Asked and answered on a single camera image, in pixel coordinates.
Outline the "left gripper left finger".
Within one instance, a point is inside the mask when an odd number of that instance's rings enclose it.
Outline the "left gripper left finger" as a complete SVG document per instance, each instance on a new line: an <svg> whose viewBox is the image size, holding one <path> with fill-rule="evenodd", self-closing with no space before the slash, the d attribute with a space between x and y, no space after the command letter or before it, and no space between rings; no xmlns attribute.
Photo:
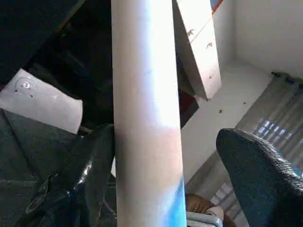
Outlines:
<svg viewBox="0 0 303 227"><path fill-rule="evenodd" d="M62 171L47 177L16 226L98 226L114 154L114 126L103 124L72 148Z"/></svg>

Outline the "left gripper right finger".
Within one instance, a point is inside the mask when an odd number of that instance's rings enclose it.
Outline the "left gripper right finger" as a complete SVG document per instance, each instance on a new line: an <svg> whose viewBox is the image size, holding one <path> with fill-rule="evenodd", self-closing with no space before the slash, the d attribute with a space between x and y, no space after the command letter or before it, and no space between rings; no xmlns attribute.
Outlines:
<svg viewBox="0 0 303 227"><path fill-rule="evenodd" d="M303 178L270 143L224 128L216 149L251 227L303 225Z"/></svg>

